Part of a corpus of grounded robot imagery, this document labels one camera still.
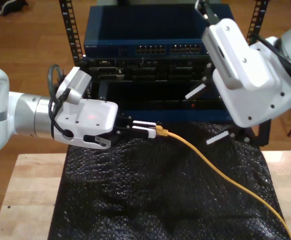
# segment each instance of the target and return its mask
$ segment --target wooden floor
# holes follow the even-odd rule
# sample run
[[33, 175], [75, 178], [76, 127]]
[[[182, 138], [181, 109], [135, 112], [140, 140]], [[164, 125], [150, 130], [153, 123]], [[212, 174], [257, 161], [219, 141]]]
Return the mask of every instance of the wooden floor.
[[[47, 70], [59, 64], [65, 73], [73, 66], [66, 30], [57, 0], [28, 0], [22, 12], [0, 17], [0, 68], [10, 80], [10, 90], [48, 96]], [[248, 32], [253, 0], [229, 3], [243, 34]], [[78, 32], [83, 42], [89, 6], [96, 0], [73, 0]], [[261, 29], [263, 37], [281, 36], [291, 28], [291, 1], [272, 0]], [[270, 144], [264, 150], [291, 150], [291, 110], [272, 122]], [[13, 136], [0, 151], [0, 209], [18, 154], [65, 153], [67, 146], [52, 140]]]

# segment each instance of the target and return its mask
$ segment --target cable connector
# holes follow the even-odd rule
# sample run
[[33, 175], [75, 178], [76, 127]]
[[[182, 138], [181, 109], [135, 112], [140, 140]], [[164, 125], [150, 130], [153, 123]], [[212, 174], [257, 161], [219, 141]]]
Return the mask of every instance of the cable connector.
[[169, 134], [169, 131], [167, 129], [164, 129], [162, 126], [157, 125], [155, 126], [156, 134], [159, 136], [167, 137]]

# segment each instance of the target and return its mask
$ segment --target metal rack post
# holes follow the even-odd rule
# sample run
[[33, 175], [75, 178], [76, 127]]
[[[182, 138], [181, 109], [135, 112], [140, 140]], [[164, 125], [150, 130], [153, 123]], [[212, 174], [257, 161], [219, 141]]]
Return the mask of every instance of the metal rack post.
[[247, 32], [246, 41], [249, 45], [256, 43], [257, 39], [254, 36], [259, 35], [262, 22], [265, 17], [269, 0], [256, 0], [252, 19]]
[[71, 0], [59, 0], [62, 18], [67, 34], [67, 39], [70, 44], [70, 49], [75, 66], [79, 65], [80, 60], [83, 59], [83, 52], [81, 48], [75, 13]]

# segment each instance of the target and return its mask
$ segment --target black cable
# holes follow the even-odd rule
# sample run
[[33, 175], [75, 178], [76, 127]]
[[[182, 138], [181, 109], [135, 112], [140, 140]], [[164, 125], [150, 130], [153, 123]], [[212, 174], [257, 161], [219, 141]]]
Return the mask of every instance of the black cable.
[[47, 86], [48, 86], [49, 94], [52, 101], [55, 104], [60, 104], [60, 101], [57, 99], [55, 88], [54, 88], [54, 70], [56, 70], [56, 73], [57, 73], [57, 81], [60, 82], [60, 80], [62, 79], [63, 74], [62, 74], [61, 68], [59, 67], [59, 65], [53, 64], [47, 72]]
[[[280, 63], [283, 65], [284, 69], [291, 77], [291, 61], [289, 60], [289, 58], [283, 55], [281, 51], [279, 51], [275, 46], [273, 46], [270, 42], [268, 42], [262, 36], [256, 35], [255, 37], [257, 40], [259, 40], [263, 45], [265, 45], [268, 49], [271, 50], [271, 52], [273, 52], [278, 57]], [[277, 40], [276, 45], [279, 45], [281, 47], [281, 39]]]
[[54, 74], [55, 69], [58, 74], [58, 82], [60, 82], [63, 77], [63, 74], [61, 73], [61, 68], [57, 64], [54, 64], [49, 68], [48, 74], [47, 74], [47, 83], [48, 83], [48, 89], [49, 89], [49, 93], [51, 97], [48, 104], [48, 114], [51, 120], [51, 136], [53, 139], [55, 138], [55, 134], [54, 134], [54, 127], [55, 127], [60, 133], [62, 133], [66, 137], [71, 138], [73, 137], [73, 133], [70, 130], [62, 129], [55, 120], [59, 110], [61, 109], [63, 103], [67, 100], [70, 93], [70, 88], [67, 88], [62, 93], [62, 95], [57, 98], [55, 89], [54, 89], [54, 84], [53, 84], [53, 74]]

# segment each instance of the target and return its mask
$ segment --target electronic equipment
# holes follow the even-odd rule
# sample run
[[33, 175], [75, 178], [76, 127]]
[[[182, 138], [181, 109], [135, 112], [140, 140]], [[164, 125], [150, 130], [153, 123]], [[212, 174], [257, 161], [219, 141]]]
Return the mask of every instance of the electronic equipment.
[[[227, 4], [211, 8], [219, 18], [233, 19]], [[193, 4], [92, 6], [84, 50], [88, 59], [206, 55], [204, 30]]]

